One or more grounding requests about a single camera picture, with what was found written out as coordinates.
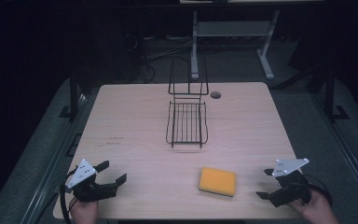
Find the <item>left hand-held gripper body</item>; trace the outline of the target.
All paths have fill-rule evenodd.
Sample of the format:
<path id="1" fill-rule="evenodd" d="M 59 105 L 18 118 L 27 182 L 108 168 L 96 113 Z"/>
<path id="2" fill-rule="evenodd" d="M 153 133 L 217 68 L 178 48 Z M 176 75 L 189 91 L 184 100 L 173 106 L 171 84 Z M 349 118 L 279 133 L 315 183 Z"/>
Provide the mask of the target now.
<path id="1" fill-rule="evenodd" d="M 117 195 L 115 183 L 97 184 L 95 182 L 97 172 L 87 160 L 83 159 L 75 169 L 68 188 L 73 191 L 74 196 L 82 203 L 96 202 L 113 198 Z"/>

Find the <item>yellow sponge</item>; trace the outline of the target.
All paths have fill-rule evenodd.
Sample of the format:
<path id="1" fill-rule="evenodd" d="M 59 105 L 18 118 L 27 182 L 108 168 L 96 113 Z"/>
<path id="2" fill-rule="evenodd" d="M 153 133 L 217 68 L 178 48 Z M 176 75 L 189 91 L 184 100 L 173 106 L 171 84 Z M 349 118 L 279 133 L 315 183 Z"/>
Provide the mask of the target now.
<path id="1" fill-rule="evenodd" d="M 199 190 L 233 197 L 236 193 L 236 174 L 203 167 L 200 173 Z"/>

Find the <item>person's right hand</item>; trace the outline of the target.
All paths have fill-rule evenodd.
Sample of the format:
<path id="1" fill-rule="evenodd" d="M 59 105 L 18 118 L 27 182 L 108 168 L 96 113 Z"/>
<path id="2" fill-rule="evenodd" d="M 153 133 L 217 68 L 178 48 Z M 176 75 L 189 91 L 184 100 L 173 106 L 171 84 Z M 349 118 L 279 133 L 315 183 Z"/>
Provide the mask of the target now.
<path id="1" fill-rule="evenodd" d="M 310 224 L 339 224 L 327 199 L 318 191 L 310 191 L 310 201 L 294 200 L 288 204 Z"/>

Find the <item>black wire rack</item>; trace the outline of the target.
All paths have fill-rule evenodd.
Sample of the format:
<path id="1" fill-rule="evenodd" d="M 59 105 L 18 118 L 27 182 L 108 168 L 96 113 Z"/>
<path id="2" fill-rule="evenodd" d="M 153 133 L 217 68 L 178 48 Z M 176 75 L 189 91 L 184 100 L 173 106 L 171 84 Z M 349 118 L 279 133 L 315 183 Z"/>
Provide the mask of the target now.
<path id="1" fill-rule="evenodd" d="M 204 98 L 210 93 L 206 74 L 193 78 L 189 73 L 177 77 L 175 60 L 171 62 L 168 94 L 172 97 L 168 109 L 166 142 L 175 145 L 198 145 L 207 143 L 207 106 Z"/>

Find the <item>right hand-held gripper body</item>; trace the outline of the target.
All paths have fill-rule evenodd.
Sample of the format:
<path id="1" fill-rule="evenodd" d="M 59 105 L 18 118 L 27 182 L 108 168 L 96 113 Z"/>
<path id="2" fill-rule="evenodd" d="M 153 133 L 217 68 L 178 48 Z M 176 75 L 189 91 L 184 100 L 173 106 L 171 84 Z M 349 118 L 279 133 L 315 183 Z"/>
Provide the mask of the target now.
<path id="1" fill-rule="evenodd" d="M 309 181 L 299 169 L 309 163 L 306 158 L 295 160 L 276 160 L 271 173 L 278 182 L 280 189 L 270 193 L 268 199 L 275 207 L 301 199 L 303 203 L 310 201 Z"/>

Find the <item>black metal stand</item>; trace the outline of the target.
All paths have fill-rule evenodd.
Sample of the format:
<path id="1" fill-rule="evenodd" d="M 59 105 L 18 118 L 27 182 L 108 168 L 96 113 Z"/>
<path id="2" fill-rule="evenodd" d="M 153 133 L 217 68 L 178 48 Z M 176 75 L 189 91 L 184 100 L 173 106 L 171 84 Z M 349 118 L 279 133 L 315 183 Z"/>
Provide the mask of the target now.
<path id="1" fill-rule="evenodd" d="M 67 118 L 72 122 L 79 111 L 82 92 L 78 85 L 79 75 L 73 73 L 69 77 L 69 97 L 70 103 L 62 108 L 60 118 Z"/>
<path id="2" fill-rule="evenodd" d="M 342 105 L 334 103 L 335 98 L 335 76 L 332 68 L 327 69 L 325 75 L 325 89 L 324 89 L 324 113 L 331 122 L 337 119 L 349 119 Z"/>

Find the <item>person's left hand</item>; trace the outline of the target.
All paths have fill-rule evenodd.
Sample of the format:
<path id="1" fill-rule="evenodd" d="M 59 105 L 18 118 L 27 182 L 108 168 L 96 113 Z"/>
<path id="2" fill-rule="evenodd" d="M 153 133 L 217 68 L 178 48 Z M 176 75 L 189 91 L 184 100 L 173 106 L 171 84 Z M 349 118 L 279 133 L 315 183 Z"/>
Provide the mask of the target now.
<path id="1" fill-rule="evenodd" d="M 77 198 L 70 202 L 70 214 L 75 224 L 97 224 L 99 203 L 82 203 Z"/>

